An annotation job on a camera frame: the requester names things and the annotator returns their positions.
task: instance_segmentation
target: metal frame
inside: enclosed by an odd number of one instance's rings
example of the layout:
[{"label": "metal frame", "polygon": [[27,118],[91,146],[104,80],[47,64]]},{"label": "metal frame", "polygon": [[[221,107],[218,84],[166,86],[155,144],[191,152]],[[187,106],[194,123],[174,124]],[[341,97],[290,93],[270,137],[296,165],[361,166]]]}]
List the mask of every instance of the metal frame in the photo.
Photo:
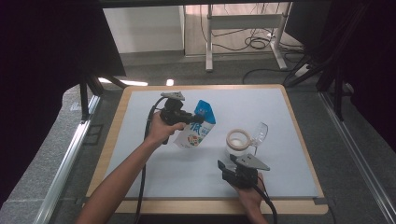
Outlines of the metal frame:
[{"label": "metal frame", "polygon": [[282,14],[234,16],[213,16],[212,5],[207,5],[206,72],[213,71],[212,30],[255,28],[277,28],[275,41],[271,41],[270,46],[280,70],[287,70],[288,67],[279,50],[279,43],[286,26],[290,5],[291,2],[288,2],[286,10]]},{"label": "metal frame", "polygon": [[74,161],[78,155],[84,136],[87,133],[92,119],[92,114],[99,104],[100,97],[93,96],[89,105],[89,116],[86,120],[83,120],[77,127],[75,135],[69,145],[69,148],[64,155],[64,159],[54,177],[52,184],[49,187],[49,191],[41,204],[40,209],[35,217],[35,224],[48,223],[52,216],[52,213],[56,207],[56,204],[61,196],[64,189],[64,184],[66,183],[67,177],[73,167]]},{"label": "metal frame", "polygon": [[392,200],[385,192],[384,187],[382,187],[381,183],[376,178],[366,159],[364,159],[363,155],[361,154],[361,150],[359,149],[358,145],[350,134],[347,126],[337,117],[337,115],[332,110],[332,99],[330,98],[329,93],[320,92],[319,96],[325,104],[326,109],[335,124],[335,128],[341,134],[341,137],[343,138],[353,161],[361,172],[361,176],[366,182],[367,187],[372,192],[375,201],[379,206],[379,209],[381,210],[382,214],[384,215],[385,219],[389,224],[395,224],[396,209]]}]

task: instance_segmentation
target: wrist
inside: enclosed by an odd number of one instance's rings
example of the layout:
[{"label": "wrist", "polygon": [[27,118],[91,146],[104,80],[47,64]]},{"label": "wrist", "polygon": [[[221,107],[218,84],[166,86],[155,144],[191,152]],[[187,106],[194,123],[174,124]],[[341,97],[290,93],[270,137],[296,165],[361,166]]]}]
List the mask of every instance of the wrist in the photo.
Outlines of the wrist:
[{"label": "wrist", "polygon": [[162,141],[159,141],[158,139],[153,139],[153,138],[147,137],[147,138],[143,141],[142,145],[144,145],[146,148],[148,148],[148,149],[154,151],[155,149],[157,149],[158,147],[160,147],[162,143],[163,143],[163,142],[162,142]]},{"label": "wrist", "polygon": [[246,210],[247,218],[252,224],[268,224],[265,220],[264,216],[262,215],[262,210],[260,207],[251,207]]}]

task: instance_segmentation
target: human arm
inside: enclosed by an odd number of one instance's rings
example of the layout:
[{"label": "human arm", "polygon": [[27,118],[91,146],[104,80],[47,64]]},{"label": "human arm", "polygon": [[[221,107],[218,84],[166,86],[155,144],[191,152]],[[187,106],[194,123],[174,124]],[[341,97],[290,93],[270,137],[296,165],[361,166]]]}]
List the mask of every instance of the human arm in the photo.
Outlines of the human arm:
[{"label": "human arm", "polygon": [[93,192],[76,223],[106,223],[124,199],[151,154],[184,123],[166,125],[159,112],[153,116],[148,137]]},{"label": "human arm", "polygon": [[[264,189],[262,181],[259,179],[259,188]],[[267,220],[262,215],[260,204],[262,203],[262,196],[254,189],[239,189],[235,186],[233,188],[238,192],[239,201],[245,208],[247,218],[252,224],[268,224]]]}]

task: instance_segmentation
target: wooden frame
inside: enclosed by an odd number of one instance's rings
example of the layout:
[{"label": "wooden frame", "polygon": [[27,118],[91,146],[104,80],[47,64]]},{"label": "wooden frame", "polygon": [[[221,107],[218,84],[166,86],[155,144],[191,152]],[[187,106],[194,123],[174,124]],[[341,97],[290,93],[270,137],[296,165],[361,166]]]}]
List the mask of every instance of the wooden frame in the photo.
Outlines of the wooden frame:
[{"label": "wooden frame", "polygon": [[[90,197],[93,191],[99,186],[105,177],[107,167],[110,163],[113,149],[117,143],[120,127],[128,107],[128,102],[133,91],[183,91],[183,90],[242,90],[258,88],[275,88],[281,89],[285,103],[288,106],[294,128],[299,136],[304,155],[313,176],[315,185],[318,190],[318,199],[323,199],[323,191],[318,182],[315,169],[309,157],[303,136],[300,132],[297,120],[291,108],[291,104],[286,91],[281,85],[213,85],[213,86],[174,86],[174,87],[128,87],[124,90],[116,115],[111,124],[107,139],[104,145],[96,170],[92,177],[92,182],[87,192]],[[315,204],[314,199],[274,199],[273,203],[279,214],[306,214],[306,215],[323,215],[328,212],[327,204]],[[137,201],[123,201],[118,213],[134,213]],[[265,203],[262,203],[262,213],[270,214],[271,209]],[[229,200],[144,200],[141,207],[142,214],[222,214],[222,215],[241,215],[245,211],[237,198]]]}]

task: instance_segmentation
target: human hand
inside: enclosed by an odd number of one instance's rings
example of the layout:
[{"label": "human hand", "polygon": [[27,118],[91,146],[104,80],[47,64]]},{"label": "human hand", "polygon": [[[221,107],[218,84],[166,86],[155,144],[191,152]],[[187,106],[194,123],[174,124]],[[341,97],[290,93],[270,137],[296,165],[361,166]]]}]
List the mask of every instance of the human hand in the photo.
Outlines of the human hand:
[{"label": "human hand", "polygon": [[167,125],[160,117],[161,111],[154,113],[152,117],[151,127],[149,129],[148,137],[146,140],[153,141],[160,145],[170,135],[174,134],[176,130],[183,130],[186,127],[185,123],[177,123],[175,125]]},{"label": "human hand", "polygon": [[[258,186],[261,190],[264,190],[264,185],[262,184],[262,174],[259,173]],[[244,205],[246,210],[260,208],[260,204],[262,203],[262,196],[254,189],[239,189],[236,186],[233,186],[236,192],[239,195],[239,201],[242,205]]]},{"label": "human hand", "polygon": [[[250,222],[254,224],[267,224],[268,222],[262,216],[262,210],[260,209],[260,204],[262,203],[262,196],[254,188],[239,189],[233,185],[232,187],[236,190],[236,192],[238,192],[239,201],[244,206]],[[259,173],[258,177],[258,187],[261,190],[264,190],[261,173]]]}]

